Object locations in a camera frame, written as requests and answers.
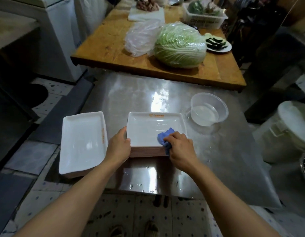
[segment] white basket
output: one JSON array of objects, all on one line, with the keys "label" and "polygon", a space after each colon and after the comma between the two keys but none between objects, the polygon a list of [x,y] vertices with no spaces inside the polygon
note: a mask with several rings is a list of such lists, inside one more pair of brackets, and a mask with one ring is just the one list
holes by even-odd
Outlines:
[{"label": "white basket", "polygon": [[191,14],[188,11],[189,3],[183,3],[183,21],[186,24],[194,25],[198,28],[219,29],[223,21],[228,19],[224,13],[221,17]]}]

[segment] rag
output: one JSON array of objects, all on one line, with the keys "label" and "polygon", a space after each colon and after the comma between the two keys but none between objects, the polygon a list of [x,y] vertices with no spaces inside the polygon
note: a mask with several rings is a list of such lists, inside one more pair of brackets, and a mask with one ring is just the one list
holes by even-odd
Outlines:
[{"label": "rag", "polygon": [[168,135],[170,135],[171,133],[173,133],[173,132],[174,132],[174,129],[170,128],[166,132],[159,133],[158,136],[157,136],[158,142],[165,147],[167,155],[169,155],[169,151],[170,151],[172,146],[168,141],[164,141],[163,139],[165,137],[167,137]]}]

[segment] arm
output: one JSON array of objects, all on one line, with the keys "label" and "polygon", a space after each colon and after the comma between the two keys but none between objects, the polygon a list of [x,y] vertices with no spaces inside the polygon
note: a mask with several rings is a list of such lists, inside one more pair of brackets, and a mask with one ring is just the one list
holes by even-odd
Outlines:
[{"label": "arm", "polygon": [[130,140],[124,139],[125,131],[126,127],[110,139],[102,163],[26,223],[15,237],[81,236],[109,178],[130,155]]},{"label": "arm", "polygon": [[172,145],[170,150],[172,163],[186,172],[200,188],[225,237],[280,237],[277,231],[198,160],[191,139],[187,139],[185,134],[175,132],[164,140]]}]

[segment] clear plastic bowl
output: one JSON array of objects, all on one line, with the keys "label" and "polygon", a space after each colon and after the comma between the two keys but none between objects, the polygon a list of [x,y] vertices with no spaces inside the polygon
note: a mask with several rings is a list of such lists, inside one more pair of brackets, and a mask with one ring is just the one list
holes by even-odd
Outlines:
[{"label": "clear plastic bowl", "polygon": [[217,96],[202,92],[195,94],[191,99],[191,117],[201,126],[211,126],[228,117],[228,108]]}]

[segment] forearm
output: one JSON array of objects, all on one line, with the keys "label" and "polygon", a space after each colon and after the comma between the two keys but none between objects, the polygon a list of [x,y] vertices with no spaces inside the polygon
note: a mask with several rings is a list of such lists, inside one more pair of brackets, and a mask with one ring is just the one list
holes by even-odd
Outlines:
[{"label": "forearm", "polygon": [[95,204],[118,167],[118,163],[104,160],[30,220],[15,236],[81,236]]},{"label": "forearm", "polygon": [[231,192],[204,164],[188,173],[202,191],[225,237],[280,236],[246,203]]}]

